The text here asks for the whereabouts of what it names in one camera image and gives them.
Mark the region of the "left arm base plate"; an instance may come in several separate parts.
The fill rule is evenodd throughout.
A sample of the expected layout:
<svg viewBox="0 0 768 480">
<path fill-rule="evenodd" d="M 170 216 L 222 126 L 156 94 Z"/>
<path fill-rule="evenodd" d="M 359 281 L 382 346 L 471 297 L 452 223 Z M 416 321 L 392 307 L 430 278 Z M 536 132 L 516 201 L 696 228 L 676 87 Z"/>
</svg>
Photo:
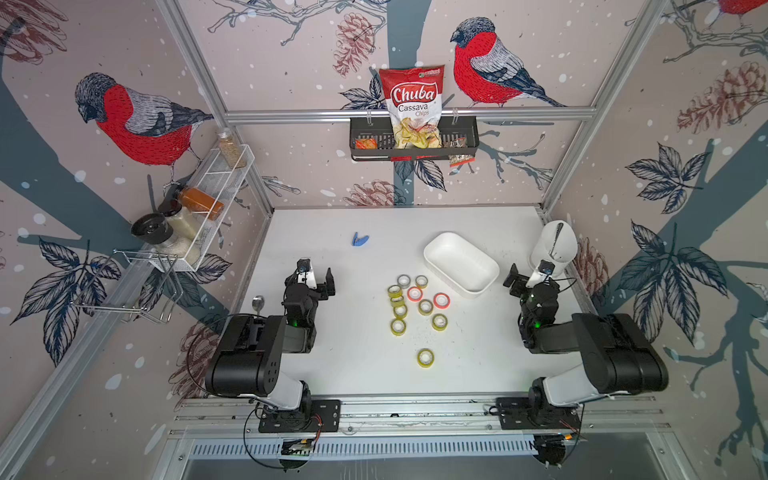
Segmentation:
<svg viewBox="0 0 768 480">
<path fill-rule="evenodd" d="M 337 432 L 341 416 L 341 401 L 311 400 L 299 409 L 267 409 L 261 416 L 260 433 L 325 433 Z"/>
</svg>

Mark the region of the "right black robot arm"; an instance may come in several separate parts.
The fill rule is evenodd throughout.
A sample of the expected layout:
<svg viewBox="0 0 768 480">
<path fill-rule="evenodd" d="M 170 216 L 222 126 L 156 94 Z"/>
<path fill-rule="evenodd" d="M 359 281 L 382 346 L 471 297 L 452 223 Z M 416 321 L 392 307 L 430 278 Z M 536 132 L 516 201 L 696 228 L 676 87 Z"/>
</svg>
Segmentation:
<svg viewBox="0 0 768 480">
<path fill-rule="evenodd" d="M 668 387 L 666 365 L 631 316 L 574 313 L 557 323 L 562 291 L 552 278 L 554 266 L 543 261 L 532 275 L 512 265 L 503 285 L 519 299 L 517 325 L 532 354 L 578 353 L 581 363 L 561 374 L 533 381 L 525 397 L 502 397 L 496 409 L 504 429 L 574 426 L 576 408 L 611 395 L 661 392 Z"/>
</svg>

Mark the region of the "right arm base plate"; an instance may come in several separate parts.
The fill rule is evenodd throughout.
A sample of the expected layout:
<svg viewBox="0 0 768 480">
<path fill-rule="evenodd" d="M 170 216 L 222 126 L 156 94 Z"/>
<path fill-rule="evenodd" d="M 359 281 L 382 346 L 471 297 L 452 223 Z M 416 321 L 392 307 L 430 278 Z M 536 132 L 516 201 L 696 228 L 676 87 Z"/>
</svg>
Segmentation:
<svg viewBox="0 0 768 480">
<path fill-rule="evenodd" d="M 571 430 L 581 427 L 577 407 L 555 407 L 543 401 L 533 405 L 527 397 L 498 397 L 495 413 L 502 430 Z"/>
</svg>

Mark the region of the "yellow tape roll front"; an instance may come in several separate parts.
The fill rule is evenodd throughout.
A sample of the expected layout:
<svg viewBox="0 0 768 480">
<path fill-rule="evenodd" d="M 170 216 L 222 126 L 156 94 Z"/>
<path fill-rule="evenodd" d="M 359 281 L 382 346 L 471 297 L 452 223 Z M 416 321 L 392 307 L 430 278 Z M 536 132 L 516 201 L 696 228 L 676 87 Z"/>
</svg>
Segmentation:
<svg viewBox="0 0 768 480">
<path fill-rule="evenodd" d="M 432 350 L 424 348 L 417 353 L 417 362 L 422 368 L 430 368 L 435 361 L 435 356 Z"/>
</svg>

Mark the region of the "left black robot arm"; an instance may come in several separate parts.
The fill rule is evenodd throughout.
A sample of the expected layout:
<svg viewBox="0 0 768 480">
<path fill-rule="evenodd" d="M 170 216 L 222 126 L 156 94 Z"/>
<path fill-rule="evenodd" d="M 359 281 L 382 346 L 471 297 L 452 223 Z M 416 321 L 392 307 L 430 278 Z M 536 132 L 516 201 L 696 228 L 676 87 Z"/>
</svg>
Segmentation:
<svg viewBox="0 0 768 480">
<path fill-rule="evenodd" d="M 252 314 L 238 313 L 227 321 L 205 374 L 204 388 L 224 398 L 250 398 L 263 405 L 261 433 L 322 431 L 332 409 L 312 399 L 308 384 L 281 371 L 282 355 L 308 354 L 314 347 L 319 303 L 336 294 L 327 270 L 316 279 L 309 258 L 297 261 L 284 281 L 278 315 L 261 314 L 265 299 L 252 299 Z"/>
</svg>

